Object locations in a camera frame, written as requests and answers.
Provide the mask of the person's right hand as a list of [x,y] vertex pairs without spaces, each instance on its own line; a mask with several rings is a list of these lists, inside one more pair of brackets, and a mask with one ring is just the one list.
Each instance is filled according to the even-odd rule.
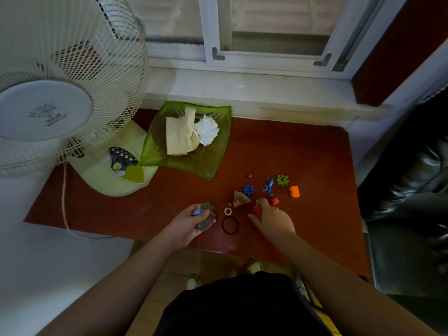
[[296,236],[294,223],[288,214],[269,201],[261,198],[258,204],[262,208],[262,230],[260,232],[272,243],[278,244],[286,237]]

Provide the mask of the person's black shorts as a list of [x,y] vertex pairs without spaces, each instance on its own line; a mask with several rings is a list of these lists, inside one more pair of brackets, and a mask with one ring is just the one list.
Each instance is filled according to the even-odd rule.
[[153,336],[332,336],[288,276],[259,271],[184,290]]

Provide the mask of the person's left hand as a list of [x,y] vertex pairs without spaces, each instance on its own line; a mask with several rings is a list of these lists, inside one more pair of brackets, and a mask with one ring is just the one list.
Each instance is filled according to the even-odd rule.
[[160,232],[171,251],[187,247],[190,242],[200,235],[203,231],[197,228],[210,215],[207,209],[201,214],[192,215],[193,209],[197,204],[190,205],[181,211],[165,228]]

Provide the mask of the white crumpled tissue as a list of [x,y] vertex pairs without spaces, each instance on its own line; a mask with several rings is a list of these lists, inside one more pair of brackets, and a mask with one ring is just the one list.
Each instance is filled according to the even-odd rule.
[[210,145],[220,131],[216,121],[207,115],[204,115],[197,123],[194,124],[194,129],[199,138],[199,143],[203,146]]

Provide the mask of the person's right forearm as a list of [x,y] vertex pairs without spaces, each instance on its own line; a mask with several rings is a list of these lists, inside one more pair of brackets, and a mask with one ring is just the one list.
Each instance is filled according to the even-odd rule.
[[439,336],[411,312],[291,231],[272,243],[299,270],[343,336]]

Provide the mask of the green glass plate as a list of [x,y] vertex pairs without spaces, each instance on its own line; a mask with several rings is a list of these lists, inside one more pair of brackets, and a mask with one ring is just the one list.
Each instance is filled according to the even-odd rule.
[[224,156],[232,107],[166,101],[143,143],[139,165],[169,167],[212,180]]

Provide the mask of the person's left forearm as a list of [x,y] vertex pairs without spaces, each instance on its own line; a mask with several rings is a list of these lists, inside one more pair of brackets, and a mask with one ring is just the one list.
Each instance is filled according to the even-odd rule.
[[121,336],[173,252],[190,241],[160,233],[42,328],[36,336]]

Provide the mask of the white table fan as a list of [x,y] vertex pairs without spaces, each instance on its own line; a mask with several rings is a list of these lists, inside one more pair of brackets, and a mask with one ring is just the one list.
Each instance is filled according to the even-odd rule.
[[149,71],[127,0],[0,0],[0,179],[70,164],[107,196],[148,186]]

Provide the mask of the beige folded cloth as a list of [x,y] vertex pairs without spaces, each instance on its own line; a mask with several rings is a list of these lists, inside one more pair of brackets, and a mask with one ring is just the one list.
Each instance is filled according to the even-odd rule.
[[185,155],[196,150],[199,138],[194,129],[196,109],[185,108],[185,115],[179,118],[166,118],[167,155]]

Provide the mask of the black leather chair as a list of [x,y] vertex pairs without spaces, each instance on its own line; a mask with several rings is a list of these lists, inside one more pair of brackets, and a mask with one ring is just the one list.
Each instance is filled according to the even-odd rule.
[[375,288],[448,336],[448,90],[407,117],[357,195]]

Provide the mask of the white window frame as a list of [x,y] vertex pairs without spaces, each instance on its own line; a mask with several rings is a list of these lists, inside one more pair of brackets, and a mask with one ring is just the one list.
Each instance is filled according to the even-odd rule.
[[126,0],[150,66],[350,80],[407,0]]

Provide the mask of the brown triangular toy piece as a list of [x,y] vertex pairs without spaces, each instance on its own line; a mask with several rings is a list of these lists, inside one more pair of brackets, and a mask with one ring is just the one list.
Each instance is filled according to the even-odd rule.
[[251,203],[251,199],[240,191],[234,191],[232,206],[235,208],[241,207],[245,204]]

